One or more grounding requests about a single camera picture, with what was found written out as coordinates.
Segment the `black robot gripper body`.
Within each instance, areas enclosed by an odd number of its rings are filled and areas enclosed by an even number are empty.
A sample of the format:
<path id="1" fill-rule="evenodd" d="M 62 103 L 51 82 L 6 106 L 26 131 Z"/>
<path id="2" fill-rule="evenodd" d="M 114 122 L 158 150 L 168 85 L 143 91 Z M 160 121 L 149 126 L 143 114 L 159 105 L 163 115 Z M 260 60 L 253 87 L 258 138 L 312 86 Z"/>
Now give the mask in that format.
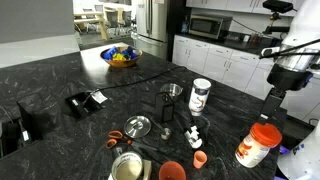
<path id="1" fill-rule="evenodd" d="M 260 116 L 257 120 L 259 124 L 266 125 L 269 123 L 275 125 L 279 130 L 283 129 L 277 110 L 281 106 L 285 95 L 285 91 L 278 90 L 276 87 L 270 89 L 260 109 Z"/>

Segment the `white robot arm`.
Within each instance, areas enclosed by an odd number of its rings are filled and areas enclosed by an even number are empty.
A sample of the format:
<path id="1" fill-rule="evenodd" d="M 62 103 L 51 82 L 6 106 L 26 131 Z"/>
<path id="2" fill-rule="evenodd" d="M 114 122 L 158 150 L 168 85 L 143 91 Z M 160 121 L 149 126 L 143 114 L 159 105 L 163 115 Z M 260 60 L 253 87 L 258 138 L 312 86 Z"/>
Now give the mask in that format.
<path id="1" fill-rule="evenodd" d="M 304 88 L 319 70 L 320 0 L 305 0 L 293 18 L 280 47 L 265 48 L 260 59 L 275 63 L 267 77 L 272 85 L 260 110 L 258 123 L 269 123 L 288 91 Z"/>

